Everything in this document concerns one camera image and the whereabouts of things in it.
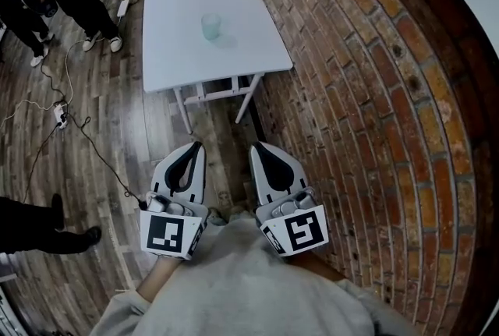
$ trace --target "power strip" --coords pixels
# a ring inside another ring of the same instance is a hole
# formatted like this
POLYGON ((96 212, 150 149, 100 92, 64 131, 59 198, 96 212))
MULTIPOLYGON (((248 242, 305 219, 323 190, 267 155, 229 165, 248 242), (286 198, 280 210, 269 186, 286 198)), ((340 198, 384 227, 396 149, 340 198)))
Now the power strip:
POLYGON ((57 104, 54 108, 55 122, 58 125, 59 129, 64 129, 68 125, 68 119, 65 115, 64 110, 62 110, 62 106, 57 104))
POLYGON ((129 0, 124 0, 119 4, 117 17, 123 17, 128 9, 129 0))

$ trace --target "white cable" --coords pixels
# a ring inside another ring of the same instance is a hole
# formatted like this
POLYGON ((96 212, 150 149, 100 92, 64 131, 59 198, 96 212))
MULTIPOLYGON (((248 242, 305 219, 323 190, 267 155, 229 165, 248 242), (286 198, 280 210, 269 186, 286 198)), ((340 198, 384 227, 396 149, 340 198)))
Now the white cable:
POLYGON ((35 104, 40 110, 44 110, 44 111, 50 110, 51 108, 54 107, 54 104, 55 104, 55 103, 52 103, 52 105, 49 108, 42 108, 37 102, 32 102, 32 101, 28 101, 27 99, 22 99, 21 102, 19 102, 16 105, 16 109, 14 110, 14 112, 9 117, 5 117, 3 119, 2 124, 0 125, 0 129, 3 127, 4 122, 6 122, 7 120, 9 120, 10 118, 12 118, 12 117, 14 117, 16 115, 17 110, 19 109, 20 105, 23 102, 27 102, 27 103, 30 103, 30 104, 35 104))
POLYGON ((71 82, 71 77, 69 76, 69 70, 68 70, 68 56, 69 56, 69 53, 71 52, 71 49, 73 49, 76 45, 78 45, 80 42, 85 42, 85 40, 81 40, 81 41, 77 41, 75 42, 73 45, 71 45, 68 49, 68 53, 65 54, 65 59, 64 59, 64 64, 65 64, 65 74, 67 75, 68 77, 68 81, 69 81, 69 88, 71 89, 71 98, 69 99, 68 103, 67 104, 64 104, 64 106, 67 106, 68 104, 70 104, 72 101, 73 101, 73 96, 74 96, 74 91, 73 91, 73 83, 71 82))

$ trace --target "glass cup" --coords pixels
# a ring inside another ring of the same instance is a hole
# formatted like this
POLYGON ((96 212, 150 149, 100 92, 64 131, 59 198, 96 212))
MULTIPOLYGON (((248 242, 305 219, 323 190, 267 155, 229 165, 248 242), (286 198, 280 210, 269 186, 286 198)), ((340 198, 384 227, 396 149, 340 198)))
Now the glass cup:
POLYGON ((204 37, 212 41, 220 35, 221 17, 216 13, 207 13, 201 18, 204 37))

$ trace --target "black pants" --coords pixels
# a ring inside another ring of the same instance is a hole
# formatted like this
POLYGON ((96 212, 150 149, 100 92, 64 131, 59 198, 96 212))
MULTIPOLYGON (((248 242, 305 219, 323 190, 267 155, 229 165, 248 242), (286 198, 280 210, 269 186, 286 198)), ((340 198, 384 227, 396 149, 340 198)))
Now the black pants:
POLYGON ((118 27, 112 22, 101 0, 56 1, 64 13, 71 16, 85 30, 87 37, 93 37, 98 31, 107 39, 118 36, 118 27))
POLYGON ((57 232, 51 207, 0 198, 0 253, 41 250, 53 254, 82 253, 90 247, 87 235, 57 232))
POLYGON ((34 31, 44 38, 48 35, 48 27, 43 19, 30 9, 24 9, 20 2, 0 1, 0 17, 24 44, 29 46, 35 56, 44 54, 44 45, 35 37, 34 31))

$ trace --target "white sneaker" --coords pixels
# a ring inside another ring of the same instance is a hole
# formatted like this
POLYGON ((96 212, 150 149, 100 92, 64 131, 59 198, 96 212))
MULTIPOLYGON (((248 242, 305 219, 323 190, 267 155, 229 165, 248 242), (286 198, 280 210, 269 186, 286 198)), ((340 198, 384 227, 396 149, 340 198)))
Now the white sneaker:
POLYGON ((41 42, 41 43, 44 43, 44 42, 50 42, 52 41, 52 38, 54 37, 54 33, 51 33, 49 32, 47 34, 47 37, 45 38, 41 38, 40 35, 38 35, 38 40, 41 42))
POLYGON ((31 59, 31 67, 36 67, 37 65, 39 65, 41 63, 41 61, 46 58, 48 55, 48 47, 44 46, 44 55, 43 56, 34 56, 32 59, 31 59))
POLYGON ((101 32, 99 31, 96 33, 92 38, 87 37, 87 39, 83 42, 83 51, 88 52, 91 48, 94 47, 95 42, 99 38, 99 35, 101 35, 101 32))
POLYGON ((111 44, 111 52, 117 52, 123 46, 123 39, 121 37, 114 37, 109 43, 111 44))

